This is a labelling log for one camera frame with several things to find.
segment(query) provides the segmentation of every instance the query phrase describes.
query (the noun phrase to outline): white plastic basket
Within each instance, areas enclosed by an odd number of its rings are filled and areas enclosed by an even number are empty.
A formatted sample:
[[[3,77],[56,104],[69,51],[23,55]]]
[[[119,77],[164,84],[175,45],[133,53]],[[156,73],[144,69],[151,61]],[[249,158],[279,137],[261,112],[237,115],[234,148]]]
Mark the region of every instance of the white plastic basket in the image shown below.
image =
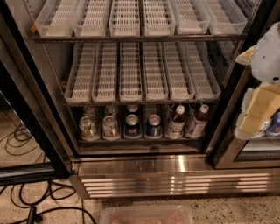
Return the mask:
[[[72,26],[76,37],[106,36],[110,0],[80,0]]]
[[[204,34],[210,17],[200,0],[172,0],[177,34]]]
[[[75,45],[73,64],[65,92],[65,99],[68,103],[91,101],[95,61],[95,44]]]
[[[185,61],[184,44],[163,43],[163,48],[164,66],[171,99],[174,101],[191,100],[195,92]]]
[[[219,98],[221,90],[207,58],[206,44],[185,43],[185,59],[192,76],[195,98],[197,100]]]
[[[109,26],[112,37],[140,36],[138,0],[113,0]]]
[[[142,85],[139,44],[121,43],[120,57],[120,101],[141,101]]]
[[[92,97],[94,102],[116,100],[117,44],[98,44]]]
[[[209,30],[212,34],[242,34],[247,19],[234,0],[203,1],[211,19]]]
[[[72,19],[79,1],[47,0],[35,25],[41,37],[71,37]]]
[[[143,0],[143,33],[145,36],[172,36],[175,17],[169,0]]]
[[[143,43],[143,77],[146,101],[167,100],[168,87],[159,43]]]

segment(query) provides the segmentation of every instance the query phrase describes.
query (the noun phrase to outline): can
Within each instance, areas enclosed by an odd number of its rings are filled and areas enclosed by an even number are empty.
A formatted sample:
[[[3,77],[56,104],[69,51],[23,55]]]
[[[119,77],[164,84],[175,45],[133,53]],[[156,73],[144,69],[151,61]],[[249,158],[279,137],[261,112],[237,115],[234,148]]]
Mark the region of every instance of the can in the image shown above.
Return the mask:
[[[265,130],[266,136],[280,136],[280,109],[271,117],[271,125]]]
[[[124,135],[127,137],[136,137],[141,135],[140,123],[138,122],[138,116],[128,115],[125,118]]]
[[[161,118],[159,115],[150,115],[147,120],[146,135],[149,137],[160,137],[163,131],[161,127]]]
[[[84,113],[84,116],[91,116],[94,120],[94,123],[99,122],[98,108],[93,107],[93,106],[85,106],[83,108],[83,113]]]
[[[129,104],[126,106],[128,115],[136,115],[139,116],[139,105]]]
[[[83,116],[79,121],[82,138],[92,138],[98,134],[97,128],[91,116]]]
[[[107,115],[103,118],[102,128],[105,137],[115,137],[119,135],[117,120],[112,115]]]
[[[115,105],[108,105],[105,108],[105,116],[113,116],[115,119],[117,119],[119,114],[119,108]]]

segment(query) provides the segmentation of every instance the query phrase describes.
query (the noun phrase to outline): speckled floor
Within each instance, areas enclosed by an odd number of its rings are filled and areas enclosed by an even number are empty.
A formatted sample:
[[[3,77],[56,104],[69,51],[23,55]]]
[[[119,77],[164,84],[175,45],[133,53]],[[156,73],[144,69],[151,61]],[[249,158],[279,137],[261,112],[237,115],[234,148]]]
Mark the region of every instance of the speckled floor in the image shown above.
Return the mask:
[[[8,119],[7,113],[0,111],[0,139],[10,133],[18,123]],[[33,163],[34,156],[28,156],[24,159],[6,159],[3,152],[3,143],[0,144],[2,155],[0,154],[0,165],[7,166],[12,163],[18,163],[19,160],[25,163]],[[56,180],[62,184],[70,184],[67,179]],[[8,186],[0,195],[0,223],[12,223],[27,218],[29,208],[16,207],[11,202],[11,197],[15,203],[25,207],[18,197],[19,185],[16,185],[13,193],[12,186]],[[46,191],[47,183],[40,182],[25,185],[23,190],[23,199],[29,203],[39,200]],[[69,194],[70,190],[64,189],[57,192],[56,196]],[[53,207],[82,207],[88,210],[96,222],[99,222],[100,215],[108,207],[137,207],[175,205],[188,206],[193,215],[196,224],[276,224],[280,223],[280,193],[279,194],[228,194],[228,195],[188,195],[177,197],[145,197],[145,198],[120,198],[120,199],[89,199],[83,200],[77,194],[63,199],[53,200],[50,197],[37,205],[37,213]],[[81,211],[62,210],[43,214],[43,224],[81,224],[83,217]],[[84,223],[92,223],[88,216],[84,215]]]

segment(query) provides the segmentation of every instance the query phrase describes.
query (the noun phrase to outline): electrical cord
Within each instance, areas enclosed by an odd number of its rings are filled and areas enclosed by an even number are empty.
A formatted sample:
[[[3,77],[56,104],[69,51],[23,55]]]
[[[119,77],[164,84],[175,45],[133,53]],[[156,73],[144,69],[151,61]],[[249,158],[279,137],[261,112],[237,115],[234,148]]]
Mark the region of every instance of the electrical cord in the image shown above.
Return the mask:
[[[16,207],[30,208],[30,207],[35,207],[36,205],[38,205],[39,203],[41,203],[42,201],[44,201],[48,197],[51,197],[51,199],[53,199],[53,200],[64,200],[66,198],[71,197],[72,195],[74,195],[76,193],[76,191],[74,190],[74,188],[71,185],[64,185],[64,184],[56,183],[54,181],[47,181],[47,184],[48,184],[48,186],[45,189],[45,192],[43,193],[42,197],[40,199],[38,199],[37,201],[34,201],[34,202],[27,202],[27,201],[24,200],[23,190],[25,188],[25,184],[22,184],[19,188],[18,197],[20,199],[20,202],[23,204],[23,206],[17,204],[15,202],[15,200],[13,199],[13,193],[14,193],[14,188],[15,188],[15,186],[13,186],[10,190],[10,200],[11,200],[12,204]],[[71,189],[72,192],[69,193],[66,196],[63,196],[63,197],[55,197],[54,196],[54,193],[56,193],[59,190],[66,189],[66,188]]]
[[[37,213],[35,215],[35,217],[40,217],[42,214],[50,213],[50,212],[57,211],[57,210],[79,210],[79,211],[82,211],[83,213],[88,215],[88,217],[90,218],[90,220],[92,221],[93,224],[96,224],[94,217],[87,210],[85,210],[83,208],[80,208],[80,207],[77,207],[77,206],[54,207],[54,208],[45,210],[45,211],[43,211],[41,213]],[[16,222],[12,222],[10,224],[20,224],[20,223],[22,223],[24,221],[27,221],[27,219],[19,220],[19,221],[16,221]]]

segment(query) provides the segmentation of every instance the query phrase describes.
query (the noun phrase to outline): refrigerator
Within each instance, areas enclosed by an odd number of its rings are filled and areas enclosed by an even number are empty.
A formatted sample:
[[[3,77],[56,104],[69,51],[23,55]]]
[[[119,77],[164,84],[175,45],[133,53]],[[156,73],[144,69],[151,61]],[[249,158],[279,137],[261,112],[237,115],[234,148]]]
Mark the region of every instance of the refrigerator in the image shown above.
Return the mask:
[[[53,15],[40,12],[45,7],[56,7],[54,11],[57,11],[59,6],[55,5],[63,2],[69,1],[3,0],[0,3],[0,90],[48,157],[46,163],[1,168],[2,186],[69,178],[83,199],[278,191],[280,157],[277,144],[280,139],[262,136],[244,141],[234,136],[234,128],[244,93],[247,88],[260,84],[252,77],[250,66],[235,63],[235,58],[255,45],[279,21],[279,0],[216,1],[224,3],[223,9],[228,7],[230,10],[229,5],[234,3],[240,11],[239,14],[236,12],[237,19],[246,19],[238,34],[223,34],[210,31],[210,28],[203,34],[184,33],[184,29],[181,33],[176,24],[176,31],[172,31],[174,35],[166,35],[163,31],[175,29],[171,24],[178,20],[179,7],[174,7],[174,3],[179,1],[130,1],[134,6],[138,5],[136,19],[140,29],[132,29],[136,35],[127,37],[119,36],[121,29],[112,23],[116,18],[113,12],[117,11],[114,7],[118,1],[101,1],[106,4],[107,11],[101,36],[87,36],[86,29],[79,30],[78,22],[70,34],[50,34],[50,30],[39,25],[38,17],[41,15],[51,23]],[[98,1],[73,0],[70,4],[78,11],[90,2]],[[165,3],[165,8],[172,11],[167,17],[169,22],[161,26],[162,30],[148,29],[147,13],[150,9],[160,8],[159,2]],[[205,20],[212,21],[212,18],[206,17]],[[123,93],[123,58],[127,56],[128,66],[133,60],[132,54],[125,54],[126,46],[133,46],[130,53],[137,54],[140,73],[134,81],[137,89],[132,100]],[[193,46],[196,46],[205,62],[204,68],[210,74],[208,81],[213,90],[210,98],[203,96],[202,92],[199,95],[198,81],[193,77],[184,80],[189,88],[188,98],[185,94],[182,96],[185,98],[176,98],[175,88],[172,89],[171,68],[177,66],[175,63],[179,61],[184,75],[194,71]],[[81,63],[81,49],[86,47],[91,47],[90,51],[94,53],[94,57],[87,58],[87,66],[93,71],[86,81],[90,91],[86,93],[86,100],[76,101],[72,97],[71,85],[79,72],[76,68],[77,63]],[[155,86],[148,89],[151,80],[147,78],[147,65],[154,60],[149,59],[149,51],[153,47],[157,48],[156,62],[163,69],[160,81],[164,83],[164,98],[150,94],[149,91],[155,91]],[[177,61],[174,58],[169,60],[168,55],[173,54],[168,52],[169,49],[177,50]],[[113,68],[110,66],[105,71],[113,75],[109,76],[113,80],[113,100],[106,98],[111,96],[109,91],[104,92],[105,98],[100,98],[101,94],[94,91],[96,85],[101,84],[102,78],[97,75],[102,70],[101,58],[115,63]],[[202,136],[191,138],[185,135],[184,130],[181,138],[166,137],[165,109],[173,103],[181,103],[186,109],[194,103],[204,103],[209,107],[209,121]],[[125,136],[126,110],[128,105],[135,104],[140,106],[141,134],[139,138],[128,139]],[[96,125],[98,139],[87,141],[82,138],[79,121],[86,106],[98,108],[101,120],[106,106],[117,106],[120,110],[119,137],[114,141],[108,140],[99,122]],[[156,108],[161,115],[163,136],[158,139],[145,135],[149,108]]]

